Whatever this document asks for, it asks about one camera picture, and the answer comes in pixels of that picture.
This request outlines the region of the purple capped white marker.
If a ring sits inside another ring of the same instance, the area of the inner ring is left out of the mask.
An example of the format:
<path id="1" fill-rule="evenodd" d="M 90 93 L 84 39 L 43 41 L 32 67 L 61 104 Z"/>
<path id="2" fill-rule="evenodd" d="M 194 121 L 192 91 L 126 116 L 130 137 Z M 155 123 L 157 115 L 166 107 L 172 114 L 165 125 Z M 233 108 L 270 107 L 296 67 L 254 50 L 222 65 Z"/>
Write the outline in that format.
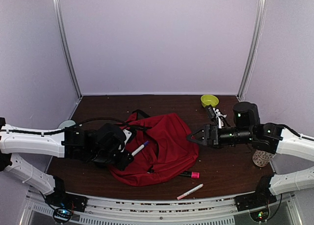
<path id="1" fill-rule="evenodd" d="M 134 157 L 136 154 L 138 154 L 141 150 L 143 150 L 147 145 L 149 144 L 149 141 L 144 142 L 141 144 L 135 151 L 132 152 L 132 156 Z"/>

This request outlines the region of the red student backpack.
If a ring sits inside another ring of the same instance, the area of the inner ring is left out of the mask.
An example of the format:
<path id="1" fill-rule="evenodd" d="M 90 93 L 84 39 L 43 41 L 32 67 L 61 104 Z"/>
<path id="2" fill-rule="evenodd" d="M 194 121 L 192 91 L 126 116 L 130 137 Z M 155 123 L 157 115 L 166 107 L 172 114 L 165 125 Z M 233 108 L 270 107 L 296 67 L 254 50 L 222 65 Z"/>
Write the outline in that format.
<path id="1" fill-rule="evenodd" d="M 127 123 L 145 126 L 147 130 L 138 131 L 126 145 L 126 150 L 133 152 L 141 144 L 148 144 L 135 155 L 124 171 L 113 165 L 107 167 L 118 181 L 138 187 L 160 184 L 196 163 L 199 146 L 186 139 L 191 130 L 176 113 L 149 116 L 141 110 L 135 110 Z"/>

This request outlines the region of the black pink highlighter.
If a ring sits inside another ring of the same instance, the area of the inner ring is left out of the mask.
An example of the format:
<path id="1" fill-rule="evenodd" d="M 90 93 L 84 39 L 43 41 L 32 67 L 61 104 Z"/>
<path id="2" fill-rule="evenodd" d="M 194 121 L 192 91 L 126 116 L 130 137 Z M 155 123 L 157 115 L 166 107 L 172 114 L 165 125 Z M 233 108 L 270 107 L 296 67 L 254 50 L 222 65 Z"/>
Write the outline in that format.
<path id="1" fill-rule="evenodd" d="M 180 173 L 179 176 L 193 178 L 193 179 L 199 179 L 200 173 L 194 172 L 194 171 L 184 171 L 184 172 Z"/>

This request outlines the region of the pink capped white marker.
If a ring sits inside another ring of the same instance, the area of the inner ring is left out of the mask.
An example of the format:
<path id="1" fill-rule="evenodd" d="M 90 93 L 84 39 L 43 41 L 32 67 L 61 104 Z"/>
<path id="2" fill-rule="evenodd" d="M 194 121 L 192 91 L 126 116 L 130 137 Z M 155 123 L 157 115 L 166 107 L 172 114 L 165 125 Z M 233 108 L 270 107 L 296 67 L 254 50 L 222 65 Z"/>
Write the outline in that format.
<path id="1" fill-rule="evenodd" d="M 177 197 L 177 200 L 181 200 L 181 199 L 185 198 L 186 196 L 188 196 L 188 195 L 194 193 L 195 191 L 199 190 L 199 189 L 202 188 L 203 186 L 204 186 L 203 184 L 199 184 L 198 186 L 196 186 L 196 187 L 194 187 L 194 188 L 188 190 L 187 192 L 185 192 L 185 193 L 179 195 L 179 196 Z"/>

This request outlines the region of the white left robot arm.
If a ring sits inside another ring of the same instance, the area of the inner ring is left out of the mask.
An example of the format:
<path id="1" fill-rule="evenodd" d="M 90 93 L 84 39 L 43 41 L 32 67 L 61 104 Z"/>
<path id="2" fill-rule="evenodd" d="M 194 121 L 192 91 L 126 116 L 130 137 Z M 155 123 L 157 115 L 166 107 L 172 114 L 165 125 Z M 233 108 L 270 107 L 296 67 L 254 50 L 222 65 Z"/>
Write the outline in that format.
<path id="1" fill-rule="evenodd" d="M 46 174 L 20 157 L 20 153 L 42 154 L 94 162 L 99 166 L 112 164 L 124 170 L 133 156 L 126 145 L 136 132 L 121 122 L 106 123 L 98 130 L 83 130 L 82 124 L 55 130 L 18 128 L 0 119 L 0 169 L 14 174 L 23 183 L 38 189 L 51 204 L 66 207 L 71 202 L 64 181 Z"/>

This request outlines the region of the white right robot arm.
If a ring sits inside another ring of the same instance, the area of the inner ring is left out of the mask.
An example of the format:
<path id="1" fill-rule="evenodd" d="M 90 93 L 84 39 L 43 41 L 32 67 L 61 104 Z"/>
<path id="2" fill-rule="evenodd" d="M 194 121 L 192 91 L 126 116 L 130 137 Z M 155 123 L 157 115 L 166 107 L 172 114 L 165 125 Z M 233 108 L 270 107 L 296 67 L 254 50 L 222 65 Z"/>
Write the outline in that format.
<path id="1" fill-rule="evenodd" d="M 198 145 L 221 148 L 225 145 L 250 144 L 254 149 L 272 155 L 292 155 L 306 160 L 314 159 L 314 139 L 303 135 L 284 124 L 260 123 L 258 107 L 254 103 L 239 102 L 233 106 L 234 126 L 219 128 L 218 116 L 212 106 L 207 114 L 213 124 L 203 125 L 189 134 L 187 140 Z M 264 176 L 248 201 L 262 206 L 277 195 L 300 191 L 314 186 L 314 169 L 308 168 L 293 173 Z"/>

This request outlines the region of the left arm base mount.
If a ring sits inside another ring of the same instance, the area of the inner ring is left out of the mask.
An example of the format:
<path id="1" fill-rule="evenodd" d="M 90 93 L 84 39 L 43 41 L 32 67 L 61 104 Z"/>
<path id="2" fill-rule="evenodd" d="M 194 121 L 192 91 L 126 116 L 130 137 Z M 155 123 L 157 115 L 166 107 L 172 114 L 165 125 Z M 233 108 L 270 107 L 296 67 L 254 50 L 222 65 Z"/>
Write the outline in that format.
<path id="1" fill-rule="evenodd" d="M 57 176 L 53 176 L 53 179 L 54 179 L 53 192 L 45 196 L 46 202 L 56 207 L 62 207 L 78 212 L 84 212 L 88 198 L 85 196 L 67 193 L 65 191 L 64 181 Z"/>

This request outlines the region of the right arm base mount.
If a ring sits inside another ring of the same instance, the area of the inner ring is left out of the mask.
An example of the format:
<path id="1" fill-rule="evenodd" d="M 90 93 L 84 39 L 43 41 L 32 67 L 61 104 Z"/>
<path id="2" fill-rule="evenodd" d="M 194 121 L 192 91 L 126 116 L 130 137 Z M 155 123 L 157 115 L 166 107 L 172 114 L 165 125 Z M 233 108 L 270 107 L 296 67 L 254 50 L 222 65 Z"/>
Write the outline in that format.
<path id="1" fill-rule="evenodd" d="M 238 212 L 267 206 L 268 204 L 275 203 L 277 201 L 276 196 L 274 196 L 269 189 L 272 177 L 273 175 L 263 176 L 259 180 L 259 183 L 253 193 L 235 197 L 235 205 Z"/>

